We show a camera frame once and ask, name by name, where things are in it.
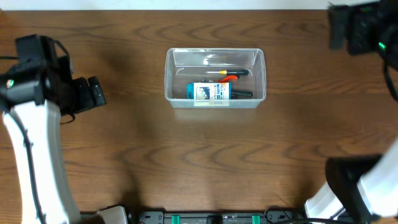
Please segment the clear plastic container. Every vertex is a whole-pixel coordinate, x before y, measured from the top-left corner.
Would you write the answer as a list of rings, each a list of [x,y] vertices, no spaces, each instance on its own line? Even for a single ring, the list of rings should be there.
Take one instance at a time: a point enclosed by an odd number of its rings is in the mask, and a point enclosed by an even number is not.
[[[232,90],[251,91],[251,98],[193,100],[189,83],[217,83],[226,75],[207,71],[247,69],[249,75],[227,82]],[[261,49],[172,48],[165,62],[165,98],[174,108],[256,108],[266,99],[266,63]]]

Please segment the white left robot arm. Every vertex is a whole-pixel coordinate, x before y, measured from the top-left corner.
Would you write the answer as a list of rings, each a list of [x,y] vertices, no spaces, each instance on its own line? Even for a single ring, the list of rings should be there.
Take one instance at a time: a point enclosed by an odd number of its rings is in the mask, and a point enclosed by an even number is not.
[[[16,65],[1,77],[2,119],[11,138],[23,223],[127,223],[121,205],[82,218],[60,147],[60,102],[73,88],[48,65]]]

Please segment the blue white small box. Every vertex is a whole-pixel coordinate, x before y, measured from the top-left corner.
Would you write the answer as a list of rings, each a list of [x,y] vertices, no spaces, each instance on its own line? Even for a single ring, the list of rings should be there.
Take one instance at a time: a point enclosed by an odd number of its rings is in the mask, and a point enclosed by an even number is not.
[[[229,100],[232,84],[230,83],[189,83],[187,98],[193,100]]]

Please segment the small red black hammer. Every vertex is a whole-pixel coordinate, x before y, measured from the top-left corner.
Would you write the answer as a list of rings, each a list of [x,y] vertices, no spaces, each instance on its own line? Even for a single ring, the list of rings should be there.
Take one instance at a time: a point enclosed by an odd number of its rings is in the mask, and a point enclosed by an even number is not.
[[[239,98],[239,97],[251,98],[252,96],[253,93],[251,91],[238,91],[238,90],[231,91],[232,98]]]

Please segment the black yellow screwdriver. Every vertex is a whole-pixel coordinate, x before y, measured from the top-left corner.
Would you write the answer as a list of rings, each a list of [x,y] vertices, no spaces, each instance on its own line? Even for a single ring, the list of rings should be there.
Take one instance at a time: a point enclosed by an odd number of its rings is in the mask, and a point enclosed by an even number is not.
[[[249,70],[247,69],[236,69],[236,70],[220,70],[220,71],[207,71],[206,73],[220,74],[220,75],[236,75],[236,76],[247,76],[249,75]]]

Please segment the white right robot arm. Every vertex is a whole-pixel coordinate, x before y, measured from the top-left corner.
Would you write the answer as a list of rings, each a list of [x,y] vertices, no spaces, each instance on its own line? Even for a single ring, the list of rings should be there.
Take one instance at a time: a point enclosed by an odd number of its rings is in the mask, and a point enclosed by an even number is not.
[[[397,1],[373,1],[328,8],[331,49],[350,55],[376,52],[393,100],[397,88],[389,74],[397,69]],[[397,216],[397,144],[383,155],[330,158],[326,183],[305,202],[305,223],[371,223]]]

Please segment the red handled pliers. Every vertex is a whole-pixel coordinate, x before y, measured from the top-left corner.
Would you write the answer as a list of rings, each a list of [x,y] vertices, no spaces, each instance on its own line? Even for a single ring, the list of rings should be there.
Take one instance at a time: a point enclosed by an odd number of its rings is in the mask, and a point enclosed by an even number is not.
[[[227,82],[231,82],[233,80],[238,80],[238,79],[239,79],[239,76],[237,76],[237,75],[228,75],[220,80],[217,80],[217,82],[218,83],[227,83]]]

